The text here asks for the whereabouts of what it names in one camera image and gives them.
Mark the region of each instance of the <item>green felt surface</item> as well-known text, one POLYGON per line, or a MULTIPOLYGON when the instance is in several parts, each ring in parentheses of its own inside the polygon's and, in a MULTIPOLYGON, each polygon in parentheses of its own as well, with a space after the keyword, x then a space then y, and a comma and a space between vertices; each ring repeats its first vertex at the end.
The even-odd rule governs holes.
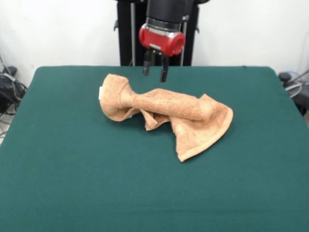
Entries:
POLYGON ((309 231, 309 130, 270 68, 43 67, 0 148, 1 232, 309 231), (180 163, 170 124, 108 120, 108 73, 143 93, 207 93, 224 137, 180 163))

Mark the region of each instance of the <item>towel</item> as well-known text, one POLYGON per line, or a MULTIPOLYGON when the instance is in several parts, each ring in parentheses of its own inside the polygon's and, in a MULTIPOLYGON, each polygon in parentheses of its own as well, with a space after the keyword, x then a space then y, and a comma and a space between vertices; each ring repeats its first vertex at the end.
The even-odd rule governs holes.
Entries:
POLYGON ((196 98, 161 88, 137 94, 127 78, 114 74, 104 79, 99 103, 105 116, 117 122, 142 113, 147 131, 170 122, 181 162, 217 142, 233 119, 232 109, 206 94, 196 98))

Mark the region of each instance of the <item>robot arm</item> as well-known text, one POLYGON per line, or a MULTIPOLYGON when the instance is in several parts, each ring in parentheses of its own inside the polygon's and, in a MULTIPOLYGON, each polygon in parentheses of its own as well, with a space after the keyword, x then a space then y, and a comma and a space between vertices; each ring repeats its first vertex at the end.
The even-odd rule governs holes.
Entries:
POLYGON ((161 82, 166 82, 169 57, 179 55, 185 45, 181 32, 183 22, 189 20, 194 3, 209 0, 148 0, 146 23, 141 27, 140 43, 148 50, 145 54, 143 73, 149 74, 151 53, 163 56, 161 82))

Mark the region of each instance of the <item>white wall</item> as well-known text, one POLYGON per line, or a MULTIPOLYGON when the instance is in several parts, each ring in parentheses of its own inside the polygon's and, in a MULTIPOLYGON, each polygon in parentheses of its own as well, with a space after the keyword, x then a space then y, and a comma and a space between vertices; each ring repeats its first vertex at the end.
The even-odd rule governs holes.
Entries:
MULTIPOLYGON (((309 68, 309 1, 211 0, 193 65, 309 68)), ((114 0, 0 0, 0 51, 27 85, 42 65, 119 65, 114 0)))

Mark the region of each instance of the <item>towel label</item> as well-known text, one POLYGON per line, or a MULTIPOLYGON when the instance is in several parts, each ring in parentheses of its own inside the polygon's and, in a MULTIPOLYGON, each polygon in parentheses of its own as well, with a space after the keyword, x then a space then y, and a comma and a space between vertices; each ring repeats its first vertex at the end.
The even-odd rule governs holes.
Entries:
POLYGON ((99 89, 99 91, 98 91, 98 99, 100 100, 100 98, 101 98, 101 91, 102 91, 102 86, 100 86, 100 89, 99 89))

